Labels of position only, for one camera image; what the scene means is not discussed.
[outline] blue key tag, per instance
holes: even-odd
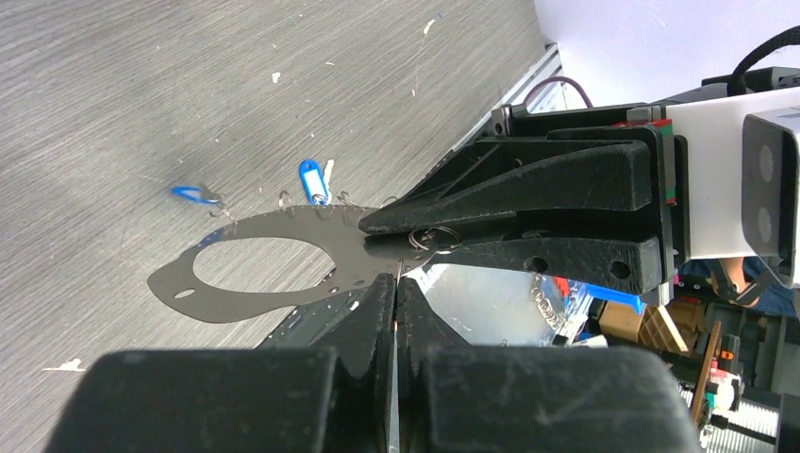
[[[183,198],[184,200],[201,205],[218,205],[220,200],[207,198],[208,190],[197,186],[176,186],[170,192],[173,195]]]
[[[320,165],[314,160],[303,160],[300,164],[300,181],[306,198],[311,205],[327,205],[330,194],[325,186],[325,179]]]

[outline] metal ring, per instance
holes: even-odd
[[[428,247],[428,246],[424,245],[423,243],[417,241],[417,238],[415,236],[417,231],[419,231],[419,230],[415,229],[415,230],[411,231],[408,234],[408,242],[411,244],[412,247],[414,247],[414,250],[424,250],[424,251],[430,250],[430,247]]]
[[[280,191],[277,195],[277,205],[280,210],[289,214],[290,217],[294,216],[294,206],[292,206],[292,198],[289,196],[288,191]]]
[[[350,193],[347,193],[345,191],[341,191],[341,192],[339,192],[339,196],[337,196],[336,199],[338,199],[339,201],[341,201],[343,204],[345,204],[347,206],[358,206],[356,203],[353,203],[352,201],[348,200],[347,198],[349,198],[349,197],[350,197]]]
[[[317,214],[317,218],[320,220],[328,220],[333,216],[333,213],[336,211],[334,206],[326,206],[326,205],[314,205],[314,212]]]
[[[544,294],[542,288],[539,286],[532,288],[530,290],[530,299],[536,304],[537,309],[539,309],[539,313],[542,315],[544,322],[547,323],[548,326],[553,329],[560,328],[561,317],[556,312],[556,309],[553,308],[553,304]]]
[[[216,193],[208,188],[205,184],[197,184],[200,189],[200,196],[202,196],[210,204],[222,203],[225,199],[224,193]]]
[[[416,234],[419,231],[421,231],[421,230],[415,229],[415,230],[411,231],[408,234],[408,242],[411,243],[411,246],[414,247],[417,250],[424,250],[424,251],[430,250],[430,247],[428,247],[427,245],[423,244],[423,242],[417,240]],[[458,248],[458,246],[461,244],[461,235],[458,234],[457,231],[455,231],[453,228],[451,228],[449,226],[432,226],[431,228],[428,228],[428,229],[425,230],[425,235],[428,237],[428,239],[430,239],[430,238],[433,237],[433,235],[431,233],[435,233],[436,231],[441,231],[441,232],[447,233],[450,236],[453,236],[453,239],[456,240],[456,242],[453,243],[452,245],[450,245],[447,250],[437,250],[437,252],[436,252],[437,254],[447,255],[449,253],[453,253]]]
[[[210,214],[211,217],[222,217],[225,215],[226,211],[227,208],[225,207],[223,202],[219,201],[216,205],[214,205],[214,209],[211,210],[208,214]]]
[[[321,194],[319,194],[319,193],[315,193],[315,194],[314,194],[314,195],[311,197],[311,199],[312,199],[312,200],[314,200],[314,201],[316,201],[318,205],[322,205],[323,203],[326,203],[326,202],[327,202],[327,197],[326,197],[326,196],[324,196],[324,195],[321,195]]]
[[[385,208],[386,206],[388,206],[390,203],[394,203],[395,201],[397,201],[397,197],[396,196],[390,196],[389,198],[383,200],[383,202],[377,208],[379,210],[381,210],[381,209]]]

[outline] oval hole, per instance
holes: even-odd
[[[194,288],[189,288],[188,290],[181,291],[180,293],[174,295],[173,297],[175,299],[182,299],[182,298],[190,296],[192,294],[194,294]]]
[[[241,293],[305,290],[333,267],[333,260],[315,245],[275,238],[215,243],[194,261],[194,273],[201,281]]]
[[[620,280],[625,280],[630,277],[630,267],[622,261],[612,261],[611,274]]]
[[[547,272],[547,261],[539,257],[531,257],[525,260],[523,267],[526,271],[533,271],[539,274]]]

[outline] brushed metal surface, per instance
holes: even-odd
[[[206,325],[149,293],[153,270],[223,224],[172,185],[206,183],[244,217],[276,209],[283,189],[300,201],[302,159],[334,159],[333,191],[377,204],[543,53],[530,0],[2,6],[0,450],[14,453],[42,448],[80,378],[44,368],[253,346],[285,315]],[[285,291],[329,270],[320,252],[265,243],[210,249],[197,274]]]

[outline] white camera housing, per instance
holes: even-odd
[[[800,106],[800,88],[667,106],[675,135],[685,137],[689,146],[688,258],[756,255],[742,231],[744,118],[795,106]]]
[[[800,287],[800,105],[742,125],[742,232],[778,281]],[[770,261],[780,262],[777,267]]]

